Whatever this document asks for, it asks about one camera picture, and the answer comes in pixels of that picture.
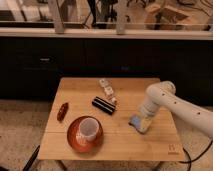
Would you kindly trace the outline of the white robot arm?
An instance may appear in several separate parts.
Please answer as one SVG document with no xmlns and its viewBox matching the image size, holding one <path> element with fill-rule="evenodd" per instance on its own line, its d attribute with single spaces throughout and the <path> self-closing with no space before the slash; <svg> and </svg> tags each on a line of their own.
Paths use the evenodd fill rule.
<svg viewBox="0 0 213 171">
<path fill-rule="evenodd" d="M 141 133 L 148 131 L 152 118 L 163 106 L 213 140 L 213 112 L 177 97 L 175 92 L 176 87 L 171 81 L 163 81 L 147 87 L 140 108 L 139 131 Z"/>
</svg>

